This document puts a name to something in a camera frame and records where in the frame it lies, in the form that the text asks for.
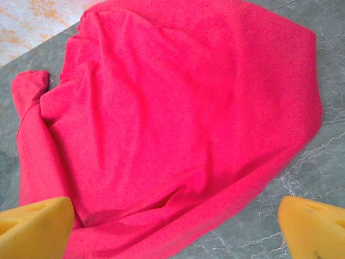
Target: floor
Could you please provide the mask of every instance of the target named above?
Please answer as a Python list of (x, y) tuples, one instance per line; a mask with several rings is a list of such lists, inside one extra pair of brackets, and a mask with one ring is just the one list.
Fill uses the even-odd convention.
[[(345, 2), (251, 0), (312, 29), (318, 36), (318, 76), (323, 126), (304, 151), (241, 213), (173, 258), (290, 258), (277, 223), (285, 195), (345, 207)], [(47, 70), (58, 84), (67, 39), (75, 25), (0, 68), (0, 210), (17, 206), (18, 116), (10, 84), (25, 70)]]

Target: marble floor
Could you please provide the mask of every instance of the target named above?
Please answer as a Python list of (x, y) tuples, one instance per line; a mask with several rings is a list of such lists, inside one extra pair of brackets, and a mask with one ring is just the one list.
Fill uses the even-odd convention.
[[(345, 1), (251, 0), (318, 36), (318, 77), (323, 125), (316, 138), (241, 213), (173, 258), (290, 258), (277, 223), (285, 195), (345, 207)], [(67, 39), (75, 25), (0, 68), (0, 210), (17, 206), (18, 116), (10, 84), (17, 73), (47, 70), (58, 85)]]

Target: yellow sponge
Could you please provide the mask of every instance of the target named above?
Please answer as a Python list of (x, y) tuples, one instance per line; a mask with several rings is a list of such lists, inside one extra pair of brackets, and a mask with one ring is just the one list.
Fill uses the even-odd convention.
[(345, 259), (345, 209), (286, 196), (278, 221), (292, 259)]
[(0, 212), (0, 258), (61, 259), (73, 222), (67, 197)]

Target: floral pattern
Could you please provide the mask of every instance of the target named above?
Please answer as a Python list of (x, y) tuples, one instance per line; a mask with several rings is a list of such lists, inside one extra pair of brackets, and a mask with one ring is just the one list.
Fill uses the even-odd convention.
[(76, 23), (102, 0), (1, 0), (0, 67)]

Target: red cloth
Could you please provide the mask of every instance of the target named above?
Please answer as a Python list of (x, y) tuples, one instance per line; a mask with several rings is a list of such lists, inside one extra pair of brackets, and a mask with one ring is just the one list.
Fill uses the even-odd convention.
[(12, 84), (20, 205), (72, 199), (65, 258), (166, 258), (243, 209), (317, 133), (315, 35), (256, 5), (107, 1), (61, 84)]

